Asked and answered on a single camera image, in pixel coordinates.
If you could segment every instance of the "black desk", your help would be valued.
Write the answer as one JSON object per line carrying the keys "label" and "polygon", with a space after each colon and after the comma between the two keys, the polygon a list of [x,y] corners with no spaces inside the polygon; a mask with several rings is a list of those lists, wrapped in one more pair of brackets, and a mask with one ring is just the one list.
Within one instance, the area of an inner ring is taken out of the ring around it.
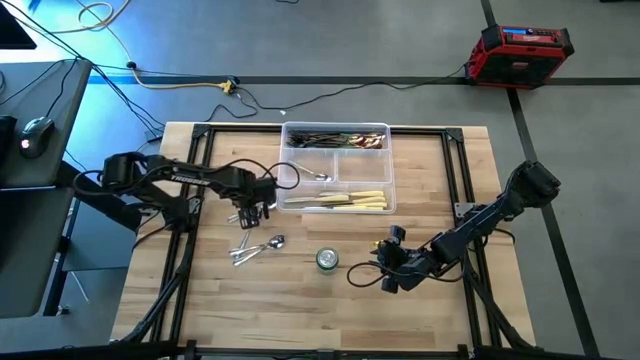
{"label": "black desk", "polygon": [[[51,64],[0,64],[6,81],[0,101],[31,82]],[[62,77],[71,64],[72,61],[65,61],[55,65],[35,84],[0,106],[0,114],[18,120],[15,138],[24,124],[46,114],[60,92]],[[73,197],[130,230],[140,223],[140,214],[127,208],[126,203],[115,196],[87,197],[74,194],[71,189],[71,182],[79,171],[62,161],[62,157],[90,71],[88,62],[79,61],[67,77],[64,93],[50,115],[55,122],[55,132],[47,151],[39,158],[25,159],[19,154],[18,142],[14,141],[8,158],[0,167],[0,318],[30,316],[38,311],[53,259],[59,252],[44,309],[44,315],[55,315],[66,280],[64,260],[69,237],[78,214],[74,211],[63,236]],[[86,177],[80,178],[79,183],[84,189],[100,190]]]}

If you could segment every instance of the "can lid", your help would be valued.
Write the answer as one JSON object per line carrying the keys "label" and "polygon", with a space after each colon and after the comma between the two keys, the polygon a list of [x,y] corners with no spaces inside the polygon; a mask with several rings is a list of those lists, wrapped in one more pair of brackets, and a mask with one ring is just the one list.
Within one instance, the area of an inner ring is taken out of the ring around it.
{"label": "can lid", "polygon": [[333,248],[322,248],[316,254],[316,263],[322,269],[333,269],[338,266],[338,252]]}

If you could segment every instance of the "gray floor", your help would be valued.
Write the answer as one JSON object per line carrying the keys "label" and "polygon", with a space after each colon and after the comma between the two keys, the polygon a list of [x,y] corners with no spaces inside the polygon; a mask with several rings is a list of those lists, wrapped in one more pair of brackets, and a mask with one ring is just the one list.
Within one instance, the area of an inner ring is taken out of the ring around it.
{"label": "gray floor", "polygon": [[[499,23],[569,28],[576,54],[558,77],[640,76],[640,47],[634,41],[640,31],[640,3],[492,3]],[[72,0],[44,2],[36,17],[44,20],[50,12],[64,12],[65,16],[51,21],[59,21],[59,27],[70,26],[73,22],[66,20],[75,16],[74,4]],[[454,71],[466,60],[484,25],[479,1],[468,0],[301,0],[296,6],[269,0],[162,0],[153,6],[133,1],[113,29],[138,65],[152,70],[239,76],[436,76]],[[121,65],[126,60],[105,32],[65,39],[95,62]],[[205,120],[218,103],[237,113],[246,110],[216,89],[121,88],[163,122]],[[264,104],[283,105],[340,87],[247,88]],[[633,190],[640,168],[635,156],[640,89],[544,87],[519,94],[540,160],[563,181],[554,207],[600,350],[607,356],[635,358],[640,291],[632,274],[640,245],[635,241],[638,230],[631,209],[640,202],[640,194]],[[215,120],[232,118],[219,113]],[[524,159],[501,89],[433,85],[396,92],[370,87],[286,114],[263,111],[247,121],[294,120],[484,125],[489,127],[503,181]],[[104,157],[138,148],[144,142],[144,130],[111,90],[90,85],[69,150],[88,168],[100,167]],[[145,151],[155,149],[150,146]],[[538,344],[579,353],[540,213],[530,211],[518,218],[514,231]],[[89,288],[91,304],[84,303],[76,284],[69,281],[64,299],[78,311],[64,318],[0,321],[0,337],[11,336],[0,344],[0,351],[104,343],[124,272],[87,272],[81,279]],[[87,331],[88,324],[94,331]],[[18,335],[16,329],[26,325],[40,330]]]}

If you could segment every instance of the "computer mouse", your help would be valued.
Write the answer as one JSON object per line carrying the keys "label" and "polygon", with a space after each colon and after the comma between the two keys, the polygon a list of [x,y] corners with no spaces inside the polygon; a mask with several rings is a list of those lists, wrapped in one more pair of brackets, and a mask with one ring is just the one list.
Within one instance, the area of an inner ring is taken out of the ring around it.
{"label": "computer mouse", "polygon": [[42,155],[47,150],[54,129],[54,122],[49,118],[40,117],[29,121],[20,133],[20,154],[27,159]]}

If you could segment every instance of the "wooden table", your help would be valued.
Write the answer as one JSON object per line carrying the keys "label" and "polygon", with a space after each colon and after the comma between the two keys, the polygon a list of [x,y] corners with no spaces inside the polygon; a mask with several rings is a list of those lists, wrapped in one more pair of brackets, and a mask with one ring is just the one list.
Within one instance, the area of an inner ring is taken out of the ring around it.
{"label": "wooden table", "polygon": [[[193,123],[167,124],[161,153],[186,159]],[[490,202],[500,192],[496,165],[485,127],[464,127],[476,200]],[[393,215],[281,214],[273,212],[251,233],[250,244],[284,234],[287,244],[234,268],[227,251],[243,230],[226,223],[235,213],[229,201],[207,192],[182,323],[181,344],[198,347],[396,351],[452,351],[471,344],[462,283],[425,280],[396,295],[379,285],[360,289],[346,281],[354,263],[372,259],[371,243],[385,238],[390,225],[407,229],[408,247],[417,247],[453,225],[440,140],[420,136],[392,138],[397,210]],[[237,158],[263,164],[278,161],[279,134],[216,132],[211,166]],[[249,164],[248,169],[262,172]],[[178,194],[179,184],[162,187]],[[158,227],[145,227],[141,234]],[[113,338],[129,333],[156,299],[169,232],[139,246],[127,275]],[[331,246],[340,254],[337,273],[317,271],[315,253]],[[511,240],[496,233],[486,256],[497,303],[522,337],[534,342],[524,291]],[[354,272],[365,282],[378,274]],[[450,276],[457,276],[454,269]],[[173,303],[164,322],[167,338]],[[479,305],[482,336],[488,343],[484,309]]]}

